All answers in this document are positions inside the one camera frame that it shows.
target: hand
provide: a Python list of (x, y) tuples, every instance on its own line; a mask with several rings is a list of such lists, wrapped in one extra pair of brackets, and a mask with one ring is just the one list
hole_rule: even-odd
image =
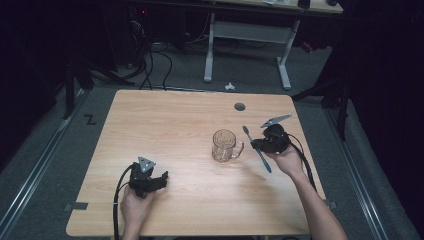
[(125, 187), (124, 197), (121, 201), (121, 212), (124, 216), (125, 229), (123, 240), (138, 239), (141, 227), (146, 220), (156, 192), (151, 192), (146, 198), (140, 198), (129, 186)]
[(278, 168), (291, 178), (298, 174), (304, 174), (302, 160), (296, 149), (291, 145), (289, 145), (287, 149), (280, 154), (265, 153), (265, 155), (272, 158), (277, 163)]

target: small black object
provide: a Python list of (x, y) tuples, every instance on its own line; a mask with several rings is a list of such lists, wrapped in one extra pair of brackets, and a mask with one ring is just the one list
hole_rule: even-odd
[(260, 149), (266, 153), (282, 153), (291, 143), (288, 134), (280, 124), (273, 124), (263, 132), (265, 138), (254, 139), (251, 145), (254, 149)]
[(236, 103), (234, 104), (234, 108), (237, 111), (244, 111), (246, 109), (246, 105), (244, 105), (243, 103)]
[(151, 178), (153, 167), (147, 171), (143, 171), (138, 163), (133, 163), (131, 169), (131, 176), (128, 185), (134, 189), (136, 195), (145, 198), (149, 192), (159, 190), (166, 187), (168, 179), (168, 171), (162, 174), (161, 177)]
[(330, 5), (330, 6), (336, 6), (337, 5), (337, 0), (326, 0), (327, 1), (327, 3), (328, 3), (328, 5)]
[(303, 9), (309, 9), (311, 6), (311, 0), (299, 0), (297, 6)]

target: dark background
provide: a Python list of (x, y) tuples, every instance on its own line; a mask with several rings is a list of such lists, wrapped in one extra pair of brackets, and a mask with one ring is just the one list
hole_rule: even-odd
[[(316, 85), (333, 80), (341, 84), (317, 94), (340, 96), (349, 90), (383, 170), (424, 236), (423, 1), (360, 0), (341, 4), (346, 16), (376, 17), (376, 21), (346, 27), (303, 21), (295, 44), (334, 47)], [(56, 103), (56, 93), (66, 79), (66, 65), (72, 57), (84, 56), (108, 70), (134, 62), (133, 43), (127, 34), (130, 30), (122, 20), (127, 12), (121, 7), (41, 0), (1, 4), (1, 169), (37, 120)], [(197, 36), (203, 28), (198, 22), (204, 21), (195, 20), (204, 18), (204, 14), (181, 10), (153, 11), (152, 26), (158, 37), (183, 47), (185, 31)], [(322, 32), (332, 33), (333, 37)], [(122, 49), (122, 43), (128, 48)], [(339, 98), (335, 98), (332, 105), (338, 103)]]

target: desk leg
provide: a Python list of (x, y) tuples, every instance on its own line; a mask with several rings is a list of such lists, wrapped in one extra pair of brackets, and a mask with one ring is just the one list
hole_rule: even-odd
[(203, 78), (205, 82), (212, 81), (214, 26), (215, 26), (215, 13), (211, 13), (211, 23), (209, 25), (209, 47), (208, 47), (208, 54), (206, 55), (205, 77)]
[(293, 45), (294, 38), (296, 37), (297, 29), (299, 27), (300, 20), (296, 20), (293, 24), (293, 27), (289, 33), (286, 42), (286, 48), (284, 49), (283, 56), (277, 58), (278, 70), (280, 70), (281, 82), (283, 83), (284, 90), (290, 90), (291, 84), (289, 80), (289, 76), (287, 75), (286, 69), (286, 60), (289, 56), (291, 46)]

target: gray carpet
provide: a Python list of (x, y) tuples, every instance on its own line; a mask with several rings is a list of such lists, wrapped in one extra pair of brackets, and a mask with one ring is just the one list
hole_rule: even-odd
[[(156, 49), (163, 47), (164, 45), (155, 46)], [(302, 49), (292, 49), (287, 61), (287, 69), (293, 88), (287, 92), (282, 90), (272, 56), (278, 53), (280, 47), (273, 45), (259, 50), (246, 46), (238, 46), (236, 49), (231, 46), (217, 48), (219, 52), (215, 54), (214, 79), (208, 84), (203, 82), (205, 49), (186, 48), (180, 51), (168, 47), (162, 52), (172, 59), (172, 70), (166, 80), (166, 86), (169, 90), (175, 87), (185, 90), (226, 91), (225, 85), (231, 82), (236, 87), (234, 92), (294, 95), (313, 86), (331, 52), (331, 49), (325, 49), (308, 54)], [(153, 59), (154, 67), (150, 81), (152, 85), (160, 86), (170, 63), (160, 54), (154, 53)], [(120, 69), (120, 74), (125, 75), (129, 71), (131, 70)], [(137, 89), (144, 77), (143, 73), (132, 79), (136, 82), (136, 86), (125, 88)], [(87, 93), (87, 98), (70, 122), (43, 178), (14, 225), (9, 235), (10, 239), (77, 239), (68, 236), (65, 232), (70, 212), (65, 211), (64, 208), (67, 204), (74, 202), (78, 195), (114, 93), (122, 88), (124, 87), (110, 82), (96, 81), (94, 89)], [(34, 127), (20, 151), (1, 173), (0, 190), (3, 194), (0, 200), (0, 213), (2, 216), (6, 214), (45, 146), (60, 126), (65, 106), (63, 94), (62, 91), (58, 95), (58, 104)], [(333, 134), (333, 126), (317, 100), (319, 100), (317, 97), (307, 98), (296, 102), (295, 106), (326, 196), (337, 205), (333, 212), (350, 239), (374, 239), (347, 173), (338, 138)], [(88, 117), (85, 116), (87, 114), (93, 116), (91, 121), (96, 123), (95, 125), (87, 124)], [(369, 146), (352, 104), (349, 106), (346, 136), (346, 144), (376, 205), (388, 239), (419, 239)], [(308, 236), (297, 237), (309, 239)], [(272, 239), (282, 239), (282, 237), (274, 236)]]

